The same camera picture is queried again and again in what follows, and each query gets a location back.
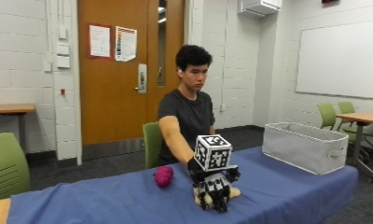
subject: gray fabric bin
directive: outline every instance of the gray fabric bin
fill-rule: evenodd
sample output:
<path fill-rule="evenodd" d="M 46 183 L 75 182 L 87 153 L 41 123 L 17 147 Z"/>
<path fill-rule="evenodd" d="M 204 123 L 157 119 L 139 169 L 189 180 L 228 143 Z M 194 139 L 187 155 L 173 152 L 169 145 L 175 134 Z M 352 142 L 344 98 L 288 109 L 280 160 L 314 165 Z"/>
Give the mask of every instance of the gray fabric bin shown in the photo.
<path fill-rule="evenodd" d="M 292 122 L 264 126 L 262 152 L 264 155 L 324 175 L 344 166 L 347 135 Z"/>

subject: door handle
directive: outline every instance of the door handle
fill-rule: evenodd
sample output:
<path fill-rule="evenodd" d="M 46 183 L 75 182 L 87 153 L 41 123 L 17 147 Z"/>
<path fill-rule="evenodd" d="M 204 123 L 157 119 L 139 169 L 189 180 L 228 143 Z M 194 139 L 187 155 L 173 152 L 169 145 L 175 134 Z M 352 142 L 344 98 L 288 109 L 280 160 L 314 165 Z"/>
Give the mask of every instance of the door handle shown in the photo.
<path fill-rule="evenodd" d="M 137 82 L 138 86 L 134 88 L 138 93 L 145 94 L 146 93 L 146 64 L 138 63 L 138 74 L 137 74 Z"/>

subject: green chair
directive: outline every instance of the green chair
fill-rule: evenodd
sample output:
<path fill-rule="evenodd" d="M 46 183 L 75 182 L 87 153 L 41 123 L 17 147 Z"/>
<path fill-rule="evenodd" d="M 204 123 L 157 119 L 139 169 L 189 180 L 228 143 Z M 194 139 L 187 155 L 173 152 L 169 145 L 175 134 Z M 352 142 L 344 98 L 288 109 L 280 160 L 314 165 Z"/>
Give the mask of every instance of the green chair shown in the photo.
<path fill-rule="evenodd" d="M 319 108 L 320 116 L 322 116 L 320 129 L 328 128 L 332 131 L 332 128 L 335 126 L 335 120 L 336 120 L 336 114 L 335 114 L 334 106 L 331 104 L 316 104 L 316 106 Z M 353 133 L 345 133 L 345 134 L 347 134 L 348 144 L 353 144 L 355 140 L 356 140 L 356 134 L 353 134 Z M 360 150 L 360 152 L 364 155 L 363 162 L 367 163 L 368 154 L 363 149 Z"/>
<path fill-rule="evenodd" d="M 24 151 L 13 133 L 0 133 L 0 199 L 28 191 L 29 174 Z"/>
<path fill-rule="evenodd" d="M 158 153 L 161 149 L 162 136 L 157 122 L 145 123 L 141 128 L 145 145 L 145 168 L 149 169 L 158 166 Z"/>
<path fill-rule="evenodd" d="M 355 113 L 355 108 L 353 108 L 353 106 L 349 102 L 339 102 L 337 107 L 339 107 L 339 110 L 340 110 L 341 114 Z M 348 123 L 348 127 L 343 128 L 343 131 L 345 133 L 355 133 L 356 128 L 351 127 L 352 122 L 353 122 L 353 120 L 341 119 L 340 122 L 339 122 L 337 128 L 336 128 L 336 131 L 340 130 L 344 123 Z M 363 129 L 363 136 L 373 137 L 373 130 L 371 129 Z M 373 147 L 373 143 L 367 139 L 364 139 L 364 142 Z"/>

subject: blue tablecloth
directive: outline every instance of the blue tablecloth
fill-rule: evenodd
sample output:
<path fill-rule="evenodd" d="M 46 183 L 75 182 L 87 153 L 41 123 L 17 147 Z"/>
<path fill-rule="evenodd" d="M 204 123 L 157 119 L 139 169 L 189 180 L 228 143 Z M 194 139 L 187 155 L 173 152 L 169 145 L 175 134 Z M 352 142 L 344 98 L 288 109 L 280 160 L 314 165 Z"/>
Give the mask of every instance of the blue tablecloth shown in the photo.
<path fill-rule="evenodd" d="M 312 175 L 264 156 L 260 147 L 234 152 L 231 164 L 239 167 L 232 186 L 242 194 L 228 201 L 224 214 L 195 205 L 185 167 L 174 164 L 166 189 L 155 186 L 150 169 L 13 195 L 8 224 L 310 224 L 352 199 L 357 171 L 349 166 Z"/>

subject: man's right arm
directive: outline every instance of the man's right arm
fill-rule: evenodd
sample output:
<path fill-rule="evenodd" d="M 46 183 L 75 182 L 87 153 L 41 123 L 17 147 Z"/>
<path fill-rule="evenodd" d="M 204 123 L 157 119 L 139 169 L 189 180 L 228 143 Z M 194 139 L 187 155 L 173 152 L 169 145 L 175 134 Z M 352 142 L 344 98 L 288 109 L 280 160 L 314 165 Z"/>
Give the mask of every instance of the man's right arm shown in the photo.
<path fill-rule="evenodd" d="M 189 148 L 186 140 L 179 132 L 177 118 L 165 116 L 158 120 L 158 127 L 166 146 L 179 162 L 187 163 L 194 156 L 194 152 Z"/>

